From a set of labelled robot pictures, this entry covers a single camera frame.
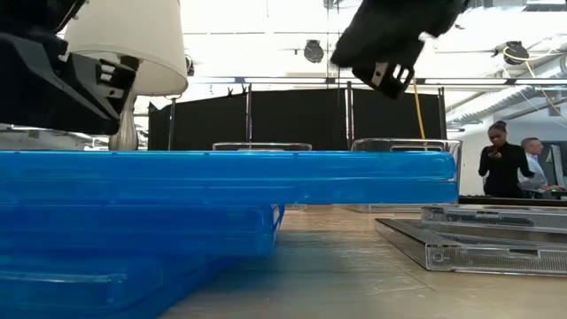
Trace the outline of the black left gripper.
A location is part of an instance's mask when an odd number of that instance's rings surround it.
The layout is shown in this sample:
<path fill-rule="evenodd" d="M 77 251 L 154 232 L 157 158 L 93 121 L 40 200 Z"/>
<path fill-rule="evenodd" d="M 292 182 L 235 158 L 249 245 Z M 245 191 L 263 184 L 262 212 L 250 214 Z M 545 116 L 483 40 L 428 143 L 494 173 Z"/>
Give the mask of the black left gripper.
<path fill-rule="evenodd" d="M 0 123 L 113 135 L 137 70 L 127 55 L 50 60 L 40 43 L 0 34 Z"/>

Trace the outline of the clear CD jewel case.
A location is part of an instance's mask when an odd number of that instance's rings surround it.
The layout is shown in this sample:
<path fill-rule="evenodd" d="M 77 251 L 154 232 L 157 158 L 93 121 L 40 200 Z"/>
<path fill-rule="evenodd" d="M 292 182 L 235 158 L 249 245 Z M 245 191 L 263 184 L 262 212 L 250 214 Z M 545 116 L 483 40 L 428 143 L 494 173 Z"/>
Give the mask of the clear CD jewel case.
<path fill-rule="evenodd" d="M 422 222 L 567 233 L 567 208 L 541 206 L 424 206 Z"/>
<path fill-rule="evenodd" d="M 436 231 L 409 219 L 375 219 L 375 230 L 430 271 L 567 277 L 567 246 Z"/>

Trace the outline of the white shade table lamp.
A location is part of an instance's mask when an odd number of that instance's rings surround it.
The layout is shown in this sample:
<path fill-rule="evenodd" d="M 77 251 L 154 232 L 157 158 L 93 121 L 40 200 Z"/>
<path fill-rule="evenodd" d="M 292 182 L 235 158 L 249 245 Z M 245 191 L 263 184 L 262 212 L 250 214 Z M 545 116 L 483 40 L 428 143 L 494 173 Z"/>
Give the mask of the white shade table lamp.
<path fill-rule="evenodd" d="M 109 136 L 111 151 L 135 151 L 135 101 L 181 95 L 188 87 L 180 0 L 89 0 L 65 29 L 72 53 L 130 66 L 136 79 Z"/>

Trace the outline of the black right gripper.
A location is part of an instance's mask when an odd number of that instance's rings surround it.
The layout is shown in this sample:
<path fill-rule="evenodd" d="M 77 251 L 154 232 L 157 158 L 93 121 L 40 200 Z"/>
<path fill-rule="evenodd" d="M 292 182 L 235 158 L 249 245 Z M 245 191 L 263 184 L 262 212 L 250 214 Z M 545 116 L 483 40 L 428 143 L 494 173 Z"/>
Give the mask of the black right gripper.
<path fill-rule="evenodd" d="M 362 0 L 339 37 L 330 61 L 350 68 L 375 91 L 396 99 L 415 74 L 419 35 L 431 19 L 432 0 Z"/>

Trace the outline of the black curtain partition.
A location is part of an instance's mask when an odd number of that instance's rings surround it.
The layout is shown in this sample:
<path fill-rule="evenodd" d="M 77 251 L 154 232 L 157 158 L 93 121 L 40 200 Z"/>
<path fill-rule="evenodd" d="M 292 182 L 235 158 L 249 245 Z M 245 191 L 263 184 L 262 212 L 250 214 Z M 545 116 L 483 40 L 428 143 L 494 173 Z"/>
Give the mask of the black curtain partition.
<path fill-rule="evenodd" d="M 255 91 L 251 96 L 182 102 L 151 112 L 153 151 L 205 151 L 219 142 L 311 144 L 316 151 L 347 148 L 346 92 L 342 89 Z M 435 95 L 395 100 L 371 90 L 353 91 L 353 136 L 441 139 Z"/>

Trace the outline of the black aluminium table frame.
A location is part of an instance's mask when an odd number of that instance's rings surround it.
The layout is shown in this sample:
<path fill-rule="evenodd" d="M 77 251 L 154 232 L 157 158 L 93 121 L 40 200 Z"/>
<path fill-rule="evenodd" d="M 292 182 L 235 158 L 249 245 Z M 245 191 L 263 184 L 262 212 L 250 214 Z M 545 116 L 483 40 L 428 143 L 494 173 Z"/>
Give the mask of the black aluminium table frame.
<path fill-rule="evenodd" d="M 494 198 L 487 196 L 460 196 L 458 203 L 462 205 L 567 207 L 567 200 L 533 199 L 533 198 Z"/>

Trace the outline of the person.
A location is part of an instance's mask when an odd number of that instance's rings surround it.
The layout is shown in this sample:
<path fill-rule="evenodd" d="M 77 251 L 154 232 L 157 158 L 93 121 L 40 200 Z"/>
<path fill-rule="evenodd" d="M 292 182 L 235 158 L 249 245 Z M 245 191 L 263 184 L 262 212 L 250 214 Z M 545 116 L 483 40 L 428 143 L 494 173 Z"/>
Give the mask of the person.
<path fill-rule="evenodd" d="M 532 178 L 524 149 L 507 140 L 507 124 L 496 121 L 487 130 L 490 145 L 480 153 L 478 174 L 485 178 L 483 190 L 493 198 L 523 198 L 519 186 L 518 173 Z"/>
<path fill-rule="evenodd" d="M 543 198 L 548 191 L 564 191 L 559 185 L 549 185 L 543 169 L 539 163 L 539 155 L 543 150 L 542 142 L 536 137 L 527 137 L 522 143 L 529 169 L 534 173 L 533 177 L 527 178 L 518 175 L 519 187 L 526 198 Z"/>

